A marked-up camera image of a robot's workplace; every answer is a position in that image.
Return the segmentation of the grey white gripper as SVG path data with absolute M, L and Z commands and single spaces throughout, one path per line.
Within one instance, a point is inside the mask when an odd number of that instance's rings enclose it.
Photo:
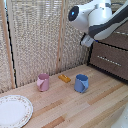
M 83 40 L 81 41 L 81 44 L 83 46 L 90 47 L 93 42 L 94 42 L 93 38 L 91 38 L 89 35 L 85 35 Z

